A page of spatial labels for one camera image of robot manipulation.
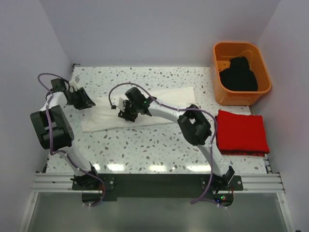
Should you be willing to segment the white t shirt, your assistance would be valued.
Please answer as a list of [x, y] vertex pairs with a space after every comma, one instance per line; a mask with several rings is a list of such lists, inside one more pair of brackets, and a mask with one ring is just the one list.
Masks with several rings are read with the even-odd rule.
[[97, 132], [109, 129], [176, 123], [177, 118], [171, 115], [170, 109], [163, 107], [164, 104], [179, 110], [197, 103], [193, 87], [153, 90], [150, 94], [157, 97], [161, 104], [151, 103], [151, 115], [139, 114], [134, 122], [120, 118], [118, 116], [120, 109], [111, 109], [107, 96], [91, 97], [96, 105], [85, 110], [84, 119], [81, 122], [82, 131]]

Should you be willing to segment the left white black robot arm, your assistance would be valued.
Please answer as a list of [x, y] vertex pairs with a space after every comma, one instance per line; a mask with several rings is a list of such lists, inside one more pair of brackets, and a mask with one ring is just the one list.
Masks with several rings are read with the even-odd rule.
[[72, 168], [71, 179], [83, 189], [101, 189], [103, 184], [96, 168], [77, 149], [74, 133], [63, 108], [67, 105], [77, 110], [88, 109], [96, 104], [86, 94], [84, 88], [74, 87], [65, 78], [52, 74], [38, 75], [39, 83], [48, 91], [44, 106], [30, 114], [30, 120], [43, 149], [50, 155], [58, 154]]

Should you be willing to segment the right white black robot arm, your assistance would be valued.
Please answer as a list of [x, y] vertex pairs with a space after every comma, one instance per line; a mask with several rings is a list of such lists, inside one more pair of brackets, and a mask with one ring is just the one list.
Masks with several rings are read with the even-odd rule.
[[141, 114], [177, 123], [185, 140], [197, 146], [211, 165], [211, 186], [225, 190], [232, 185], [235, 171], [216, 145], [217, 128], [211, 128], [201, 109], [194, 104], [184, 109], [167, 105], [153, 96], [145, 97], [136, 87], [129, 89], [125, 96], [126, 99], [120, 98], [118, 103], [120, 118], [135, 122]]

